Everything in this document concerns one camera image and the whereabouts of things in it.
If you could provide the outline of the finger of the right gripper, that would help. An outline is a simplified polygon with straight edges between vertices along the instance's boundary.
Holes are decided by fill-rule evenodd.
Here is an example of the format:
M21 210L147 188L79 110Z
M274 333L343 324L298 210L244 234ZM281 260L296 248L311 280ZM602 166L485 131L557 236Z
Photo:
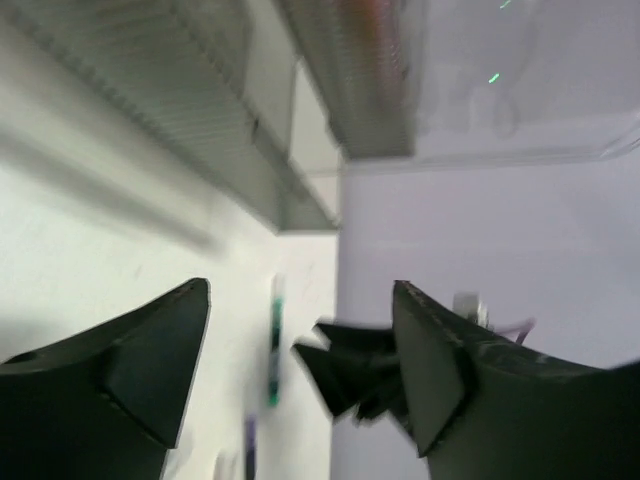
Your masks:
M315 350L313 367L326 370L397 370L398 354L391 329L320 321L315 329L329 341Z
M395 353L296 343L292 347L310 374L327 409L343 415L382 415L400 397L400 362Z

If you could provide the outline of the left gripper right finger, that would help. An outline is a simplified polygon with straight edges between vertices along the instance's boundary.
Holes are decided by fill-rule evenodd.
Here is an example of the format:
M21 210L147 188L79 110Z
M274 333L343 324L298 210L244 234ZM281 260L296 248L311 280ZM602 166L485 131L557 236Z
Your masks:
M519 345L407 281L393 332L433 479L635 479L639 365L600 369Z

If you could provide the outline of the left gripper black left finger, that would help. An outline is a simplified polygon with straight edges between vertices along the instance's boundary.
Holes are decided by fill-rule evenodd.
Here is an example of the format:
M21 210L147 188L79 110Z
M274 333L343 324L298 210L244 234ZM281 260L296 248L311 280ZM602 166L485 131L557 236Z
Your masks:
M117 318L1 365L4 479L159 479L207 329L192 278Z

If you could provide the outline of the clear drawer organizer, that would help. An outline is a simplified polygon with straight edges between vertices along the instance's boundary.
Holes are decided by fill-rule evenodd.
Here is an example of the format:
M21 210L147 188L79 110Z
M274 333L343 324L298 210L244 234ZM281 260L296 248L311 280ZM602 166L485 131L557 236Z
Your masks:
M284 231L337 222L293 150L300 66L348 169L639 146L635 1L5 1L1 28Z

